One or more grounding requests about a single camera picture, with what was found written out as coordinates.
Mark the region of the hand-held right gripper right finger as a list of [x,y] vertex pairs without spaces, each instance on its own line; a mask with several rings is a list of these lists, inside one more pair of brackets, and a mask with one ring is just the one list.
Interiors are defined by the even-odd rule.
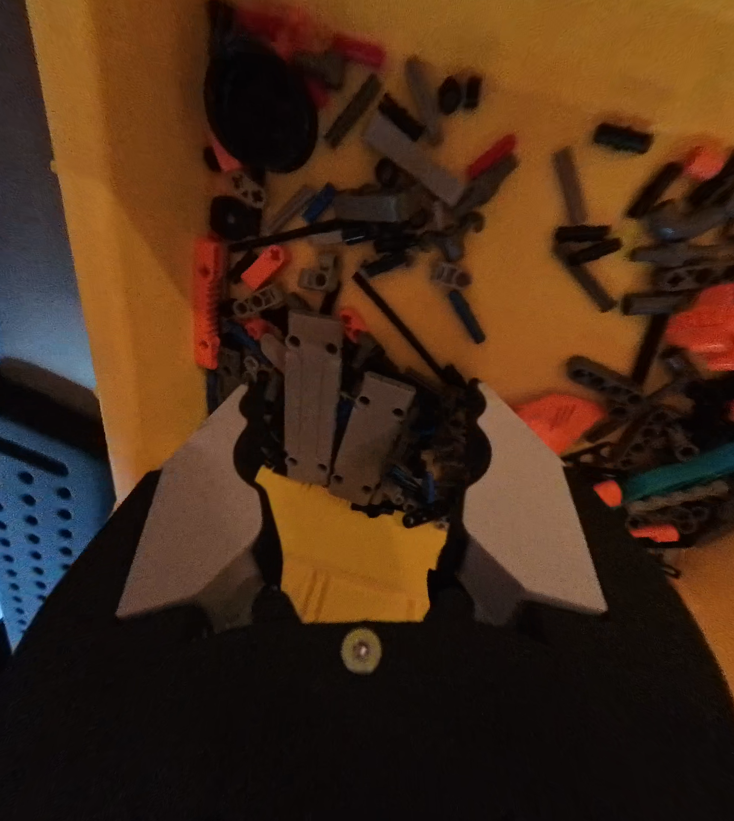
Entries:
[[467,485],[428,571],[429,617],[504,626],[526,604],[608,611],[560,457],[485,383],[466,392]]

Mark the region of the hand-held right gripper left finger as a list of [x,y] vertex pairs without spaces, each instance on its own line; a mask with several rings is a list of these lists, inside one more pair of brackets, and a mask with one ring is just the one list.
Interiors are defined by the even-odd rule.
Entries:
[[161,468],[115,614],[195,607],[213,628],[254,623],[279,590],[281,540],[260,461],[259,389],[238,387]]

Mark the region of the pile of small toy parts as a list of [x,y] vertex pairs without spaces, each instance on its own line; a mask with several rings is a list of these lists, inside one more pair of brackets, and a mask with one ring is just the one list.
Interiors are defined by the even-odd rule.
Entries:
[[[208,17],[210,57],[244,45],[270,50],[304,81],[313,77],[331,89],[341,88],[346,64],[359,62],[355,52],[368,47],[333,38],[327,50],[309,50],[284,15],[256,15],[226,2],[208,2]],[[429,127],[439,125],[440,115],[477,103],[481,79],[468,77],[463,83],[446,77],[433,95],[417,58],[410,57],[404,71],[421,118],[411,116],[391,95],[382,97],[363,133],[364,144],[378,157],[374,183],[352,190],[301,190],[311,197],[304,227],[282,231],[274,221],[261,226],[258,237],[222,240],[227,251],[239,256],[232,271],[236,282],[254,291],[247,302],[231,302],[236,322],[262,327],[267,322],[259,314],[271,309],[265,300],[273,286],[263,268],[270,252],[278,257],[272,265],[278,270],[287,260],[285,244],[303,238],[332,234],[333,244],[373,244],[375,258],[362,262],[352,281],[445,387],[441,393],[418,389],[419,427],[403,434],[392,451],[370,503],[352,504],[352,510],[371,517],[401,511],[403,527],[413,529],[449,525],[450,510],[467,485],[466,382],[453,366],[434,360],[371,281],[410,265],[418,251],[438,249],[442,259],[431,280],[442,288],[473,343],[483,344],[485,331],[463,294],[471,284],[460,266],[464,236],[484,230],[482,210],[517,169],[518,158],[516,136],[505,135],[473,161],[464,178],[439,166],[425,150]],[[267,171],[233,162],[227,168],[235,186],[231,196],[261,210],[264,194],[255,188],[248,195],[245,185],[262,181]],[[585,357],[568,360],[568,378],[598,393],[607,416],[582,438],[593,446],[563,454],[562,461],[607,478],[595,490],[604,503],[625,511],[632,536],[667,548],[693,547],[701,538],[734,529],[734,475],[628,504],[621,503],[619,483],[734,442],[734,372],[709,371],[696,356],[663,339],[670,317],[688,310],[703,290],[734,284],[734,149],[715,162],[701,147],[688,162],[661,167],[638,191],[625,217],[642,221],[654,239],[630,254],[633,262],[654,268],[654,290],[628,294],[622,302],[626,315],[649,317],[648,331],[631,378]],[[337,405],[331,471],[355,397],[350,386]]]

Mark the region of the orange curved toy panel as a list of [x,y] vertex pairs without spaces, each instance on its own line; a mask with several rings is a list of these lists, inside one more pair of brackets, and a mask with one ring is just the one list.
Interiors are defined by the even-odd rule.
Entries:
[[703,290],[688,310],[670,317],[663,339],[709,371],[734,372],[734,284]]

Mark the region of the orange toy wedge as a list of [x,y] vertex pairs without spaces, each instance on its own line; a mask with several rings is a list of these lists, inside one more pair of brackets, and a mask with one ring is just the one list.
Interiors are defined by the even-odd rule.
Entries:
[[561,393],[517,405],[514,411],[557,456],[563,455],[607,416],[606,409],[597,402]]

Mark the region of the yellow plastic bin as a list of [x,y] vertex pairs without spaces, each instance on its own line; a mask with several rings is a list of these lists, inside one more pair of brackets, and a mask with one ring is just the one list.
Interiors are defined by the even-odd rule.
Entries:
[[[476,346],[427,282],[427,264],[379,283],[432,355],[511,405],[586,395],[563,365],[623,371],[643,321],[600,314],[561,269],[551,155],[572,146],[589,216],[616,226],[668,158],[734,146],[734,2],[250,2],[304,10],[328,32],[383,47],[386,87],[411,107],[402,67],[473,70],[479,109],[447,118],[438,160],[462,173],[509,133],[520,167],[467,245]],[[194,240],[218,191],[204,140],[203,2],[27,2],[53,169],[122,501],[204,417],[189,329]]]

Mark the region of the blue toy tool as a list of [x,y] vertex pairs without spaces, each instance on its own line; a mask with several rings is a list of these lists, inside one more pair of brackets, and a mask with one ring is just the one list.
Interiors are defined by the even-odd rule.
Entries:
[[730,475],[734,475],[734,442],[702,452],[688,461],[657,467],[629,477],[619,483],[621,503],[665,496]]

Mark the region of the orange toothed toy rack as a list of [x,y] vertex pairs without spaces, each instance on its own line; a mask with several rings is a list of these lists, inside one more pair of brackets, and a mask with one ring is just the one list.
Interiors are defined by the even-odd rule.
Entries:
[[199,237],[195,241],[191,278],[193,352],[195,363],[210,371],[218,368],[218,304],[226,268],[224,244],[212,237]]

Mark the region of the black toy wheel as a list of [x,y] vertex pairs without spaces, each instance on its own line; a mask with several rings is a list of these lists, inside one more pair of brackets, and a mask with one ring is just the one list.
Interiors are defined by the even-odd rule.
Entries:
[[209,230],[223,240],[236,242],[259,236],[262,212],[230,195],[212,198],[208,210]]

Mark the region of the grey long toy panel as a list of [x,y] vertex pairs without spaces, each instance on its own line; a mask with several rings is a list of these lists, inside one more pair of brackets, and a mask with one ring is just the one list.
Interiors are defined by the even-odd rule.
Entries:
[[373,372],[364,375],[332,467],[332,496],[359,506],[370,503],[415,394],[412,385]]
[[326,486],[332,466],[341,388],[341,323],[304,310],[288,313],[284,363],[287,475]]

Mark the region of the large black toy tyre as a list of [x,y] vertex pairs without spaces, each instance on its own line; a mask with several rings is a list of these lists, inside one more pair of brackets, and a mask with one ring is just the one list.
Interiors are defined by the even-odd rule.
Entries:
[[242,165],[288,174],[304,167],[319,137],[319,113],[303,77],[270,50],[211,56],[204,109],[220,146]]

